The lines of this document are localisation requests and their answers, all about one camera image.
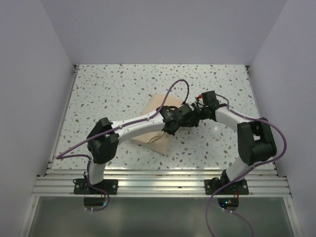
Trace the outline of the beige cloth drape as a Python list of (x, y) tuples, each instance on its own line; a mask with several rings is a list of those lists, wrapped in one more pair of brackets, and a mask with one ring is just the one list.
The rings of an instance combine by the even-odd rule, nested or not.
[[(165, 95), (155, 94), (151, 97), (141, 115), (145, 115), (156, 110), (162, 103)], [(150, 132), (131, 139), (132, 142), (151, 149), (161, 155), (167, 155), (167, 149), (171, 143), (171, 135), (163, 132)]]

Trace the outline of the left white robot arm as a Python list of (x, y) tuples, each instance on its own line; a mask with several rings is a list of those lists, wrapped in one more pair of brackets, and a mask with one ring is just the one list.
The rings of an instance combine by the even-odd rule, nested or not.
[(88, 179), (85, 188), (92, 194), (102, 190), (106, 163), (116, 156), (121, 143), (150, 132), (162, 131), (174, 135), (180, 127), (195, 127), (198, 123), (198, 116), (188, 104), (180, 108), (163, 106), (134, 119), (100, 119), (87, 137), (87, 148), (92, 155), (92, 161), (87, 168)]

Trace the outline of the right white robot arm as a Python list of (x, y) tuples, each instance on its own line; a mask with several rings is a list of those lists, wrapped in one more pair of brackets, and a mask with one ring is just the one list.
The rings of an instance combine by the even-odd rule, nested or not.
[(215, 107), (197, 107), (190, 112), (185, 127), (197, 127), (201, 120), (211, 119), (226, 125), (237, 133), (238, 157), (222, 172), (220, 178), (213, 179), (211, 186), (231, 194), (237, 189), (237, 182), (244, 179), (246, 172), (260, 162), (266, 162), (277, 153), (277, 147), (266, 119), (251, 120), (237, 115), (227, 104)]

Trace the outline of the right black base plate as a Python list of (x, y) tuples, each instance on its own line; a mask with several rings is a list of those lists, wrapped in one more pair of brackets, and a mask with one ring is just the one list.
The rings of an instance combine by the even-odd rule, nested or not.
[[(218, 178), (204, 180), (205, 194), (210, 196), (223, 185)], [(245, 179), (235, 182), (230, 186), (220, 190), (216, 195), (248, 195), (248, 185)]]

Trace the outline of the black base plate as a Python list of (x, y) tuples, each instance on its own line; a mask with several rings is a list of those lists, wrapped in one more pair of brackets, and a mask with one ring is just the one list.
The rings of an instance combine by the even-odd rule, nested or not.
[[(218, 178), (204, 180), (205, 194), (210, 196), (223, 185)], [(245, 179), (235, 182), (230, 186), (220, 190), (216, 195), (248, 195), (248, 185)]]
[(101, 195), (106, 192), (109, 195), (116, 195), (119, 182), (116, 179), (107, 179), (92, 187), (89, 186), (86, 179), (74, 179), (75, 195)]

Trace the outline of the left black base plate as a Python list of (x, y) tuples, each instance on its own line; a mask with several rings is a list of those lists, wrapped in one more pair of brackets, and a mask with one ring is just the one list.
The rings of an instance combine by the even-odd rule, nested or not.
[(107, 179), (92, 187), (89, 186), (86, 179), (74, 179), (75, 195), (101, 195), (106, 192), (109, 195), (116, 195), (119, 182), (116, 179)]

